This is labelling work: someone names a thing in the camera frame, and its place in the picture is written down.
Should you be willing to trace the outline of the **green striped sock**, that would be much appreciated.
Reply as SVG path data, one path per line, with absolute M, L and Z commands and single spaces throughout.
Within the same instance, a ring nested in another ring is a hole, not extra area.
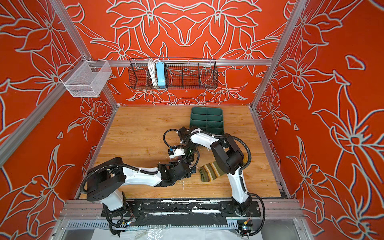
M 226 173 L 220 169 L 217 162 L 211 162 L 209 164 L 205 164 L 199 168 L 199 173 L 201 176 L 201 181 L 203 183 L 209 183 L 217 178 L 225 175 Z

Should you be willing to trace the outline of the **green divided plastic tray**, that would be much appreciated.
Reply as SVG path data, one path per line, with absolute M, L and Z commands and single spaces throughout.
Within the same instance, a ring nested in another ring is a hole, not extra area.
M 224 115 L 220 108 L 193 107 L 191 109 L 190 128 L 197 127 L 202 131 L 214 134 L 224 134 Z

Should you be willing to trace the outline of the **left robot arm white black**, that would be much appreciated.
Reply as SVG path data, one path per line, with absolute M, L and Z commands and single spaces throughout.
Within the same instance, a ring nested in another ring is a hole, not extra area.
M 117 211 L 127 205 L 125 195 L 119 191 L 121 186 L 172 186 L 195 173 L 199 159 L 199 151 L 194 150 L 177 161 L 158 164 L 155 168 L 139 168 L 125 164 L 122 158 L 116 157 L 90 169 L 81 183 L 80 191 L 87 195 L 87 201 L 100 201 L 109 211 Z

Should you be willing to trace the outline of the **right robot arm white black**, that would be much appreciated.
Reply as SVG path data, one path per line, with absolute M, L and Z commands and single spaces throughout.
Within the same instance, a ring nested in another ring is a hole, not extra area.
M 210 181 L 224 173 L 228 176 L 232 189 L 235 211 L 244 215 L 250 208 L 252 197 L 243 178 L 243 170 L 251 162 L 249 147 L 241 139 L 229 134 L 216 135 L 197 127 L 169 129 L 163 134 L 168 147 L 170 163 L 166 165 L 172 178 L 190 177 L 197 172 L 200 160 L 200 146 L 212 151 L 215 161 L 201 167 Z

